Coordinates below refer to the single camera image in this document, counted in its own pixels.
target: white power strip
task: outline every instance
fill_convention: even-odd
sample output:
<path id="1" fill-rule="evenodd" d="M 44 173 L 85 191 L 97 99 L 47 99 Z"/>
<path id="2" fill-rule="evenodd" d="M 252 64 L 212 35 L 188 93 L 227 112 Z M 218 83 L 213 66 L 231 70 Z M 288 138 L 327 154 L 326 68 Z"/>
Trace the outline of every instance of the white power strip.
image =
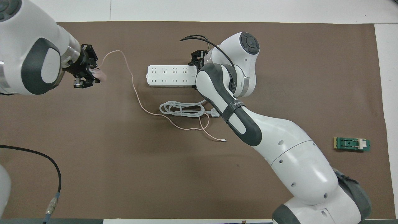
<path id="1" fill-rule="evenodd" d="M 194 65 L 149 65 L 146 80 L 150 86 L 189 87 L 195 85 Z"/>

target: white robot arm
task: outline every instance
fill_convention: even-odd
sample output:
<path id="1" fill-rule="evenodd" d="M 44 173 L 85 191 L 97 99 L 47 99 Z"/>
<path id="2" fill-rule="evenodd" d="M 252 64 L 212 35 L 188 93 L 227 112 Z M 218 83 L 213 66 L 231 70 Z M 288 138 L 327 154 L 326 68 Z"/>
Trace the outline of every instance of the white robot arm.
<path id="1" fill-rule="evenodd" d="M 75 88 L 100 80 L 97 56 L 29 0 L 0 0 L 0 94 L 39 95 L 55 88 L 65 71 Z"/>
<path id="2" fill-rule="evenodd" d="M 278 224 L 356 224 L 369 216 L 371 203 L 358 182 L 334 170 L 316 144 L 295 123 L 256 114 L 237 96 L 253 92 L 257 40 L 237 33 L 204 57 L 196 88 L 246 144 L 271 165 L 294 197 L 274 213 Z"/>

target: brown mat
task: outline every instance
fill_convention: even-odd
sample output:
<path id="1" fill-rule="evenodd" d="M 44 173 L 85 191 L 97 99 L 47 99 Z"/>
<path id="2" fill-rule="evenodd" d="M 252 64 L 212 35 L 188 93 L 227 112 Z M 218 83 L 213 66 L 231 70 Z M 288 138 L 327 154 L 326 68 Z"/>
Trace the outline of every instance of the brown mat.
<path id="1" fill-rule="evenodd" d="M 206 35 L 220 43 L 246 31 L 259 41 L 257 87 L 242 101 L 256 113 L 292 120 L 319 145 L 330 164 L 357 179 L 373 203 L 370 218 L 395 218 L 373 25 L 90 22 L 62 23 L 100 59 L 126 54 L 145 108 L 168 100 L 201 101 L 192 88 L 152 88 L 149 65 L 178 65 Z M 1 97 L 1 144 L 53 157 L 62 172 L 58 218 L 271 218 L 292 195 L 266 161 L 221 118 L 208 131 L 181 131 L 146 114 L 120 54 L 103 66 L 108 81 L 73 89 L 73 77 L 42 96 Z M 182 127 L 198 119 L 172 117 Z M 367 138 L 371 152 L 333 149 L 333 137 Z M 57 189 L 51 163 L 2 150 L 13 181 L 4 218 L 41 217 Z"/>

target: black strap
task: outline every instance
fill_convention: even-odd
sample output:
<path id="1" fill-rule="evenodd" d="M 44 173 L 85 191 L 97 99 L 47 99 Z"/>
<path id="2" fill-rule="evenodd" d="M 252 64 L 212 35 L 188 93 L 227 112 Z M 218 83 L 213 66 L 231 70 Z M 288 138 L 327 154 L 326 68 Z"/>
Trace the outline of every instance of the black strap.
<path id="1" fill-rule="evenodd" d="M 235 110 L 241 106 L 246 106 L 246 105 L 238 99 L 231 101 L 228 104 L 228 106 L 225 108 L 224 112 L 222 113 L 222 115 L 221 115 L 222 119 L 225 122 L 227 122 L 229 120 L 229 118 L 232 116 L 232 114 L 235 112 Z"/>

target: power cord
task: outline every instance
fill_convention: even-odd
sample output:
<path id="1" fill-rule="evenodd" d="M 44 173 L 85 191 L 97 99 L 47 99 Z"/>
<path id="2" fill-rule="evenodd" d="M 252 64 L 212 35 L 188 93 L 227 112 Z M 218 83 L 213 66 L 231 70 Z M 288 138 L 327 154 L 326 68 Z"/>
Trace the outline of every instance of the power cord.
<path id="1" fill-rule="evenodd" d="M 58 199 L 59 199 L 60 192 L 61 192 L 61 172 L 59 171 L 57 163 L 51 157 L 47 156 L 46 154 L 37 152 L 34 150 L 25 149 L 25 148 L 16 147 L 16 146 L 10 146 L 10 145 L 0 145 L 0 148 L 14 149 L 14 150 L 25 151 L 25 152 L 30 152 L 30 153 L 34 153 L 37 155 L 41 155 L 44 158 L 50 160 L 51 163 L 55 166 L 55 169 L 57 170 L 57 173 L 58 173 L 58 189 L 57 189 L 57 193 L 55 194 L 55 197 L 50 201 L 50 204 L 46 210 L 45 218 L 43 219 L 43 224 L 48 223 L 51 215 L 54 213 L 55 208 L 57 207 Z"/>
<path id="2" fill-rule="evenodd" d="M 216 111 L 216 109 L 211 109 L 211 111 L 205 111 L 202 103 L 206 102 L 206 100 L 202 100 L 198 103 L 181 103 L 177 101 L 167 101 L 160 105 L 159 110 L 162 114 L 171 114 L 173 116 L 184 116 L 189 118 L 198 118 L 201 117 L 204 113 L 210 114 L 210 116 L 217 118 L 220 114 Z M 194 107 L 198 106 L 200 110 L 184 110 L 186 107 Z"/>
<path id="3" fill-rule="evenodd" d="M 207 128 L 207 126 L 208 126 L 209 123 L 210 123 L 210 117 L 209 117 L 209 115 L 208 115 L 207 113 L 204 113 L 204 115 L 206 115 L 207 118 L 208 118 L 207 124 L 206 124 L 205 127 L 203 127 L 201 118 L 199 117 L 199 123 L 200 123 L 200 125 L 201 125 L 202 128 L 181 128 L 181 127 L 179 127 L 178 125 L 176 125 L 175 123 L 173 123 L 172 120 L 170 120 L 170 118 L 168 118 L 167 116 L 165 116 L 165 115 L 163 115 L 163 114 L 155 114 L 155 113 L 149 112 L 147 109 L 145 109 L 145 108 L 142 106 L 141 100 L 140 100 L 140 98 L 139 98 L 139 96 L 138 96 L 137 89 L 135 88 L 135 85 L 134 85 L 134 76 L 133 76 L 133 73 L 132 73 L 131 70 L 130 70 L 129 63 L 127 62 L 126 55 L 124 55 L 123 51 L 121 51 L 121 50 L 115 50 L 115 51 L 109 52 L 108 54 L 105 55 L 105 57 L 102 59 L 101 64 L 100 64 L 97 68 L 100 68 L 100 67 L 103 65 L 103 63 L 104 63 L 105 59 L 108 57 L 108 55 L 110 55 L 110 54 L 112 54 L 112 53 L 115 53 L 115 52 L 120 52 L 120 53 L 123 55 L 124 60 L 125 60 L 126 65 L 127 65 L 127 69 L 128 69 L 128 71 L 129 71 L 129 73 L 131 74 L 131 82 L 132 82 L 132 84 L 133 84 L 133 89 L 134 89 L 134 92 L 135 92 L 135 94 L 136 94 L 136 96 L 137 96 L 138 103 L 140 104 L 141 108 L 142 108 L 145 112 L 147 112 L 148 114 L 151 114 L 151 115 L 155 115 L 155 116 L 163 116 L 163 117 L 165 117 L 167 120 L 169 120 L 176 128 L 179 128 L 179 129 L 181 129 L 181 130 L 203 130 L 203 131 L 205 131 L 205 128 Z M 210 135 L 207 131 L 205 131 L 205 133 L 206 133 L 208 136 L 210 136 L 211 138 L 213 138 L 213 139 L 215 139 L 215 140 L 217 140 L 217 141 L 226 142 L 225 139 L 219 139 L 219 138 L 213 137 L 213 136 Z"/>

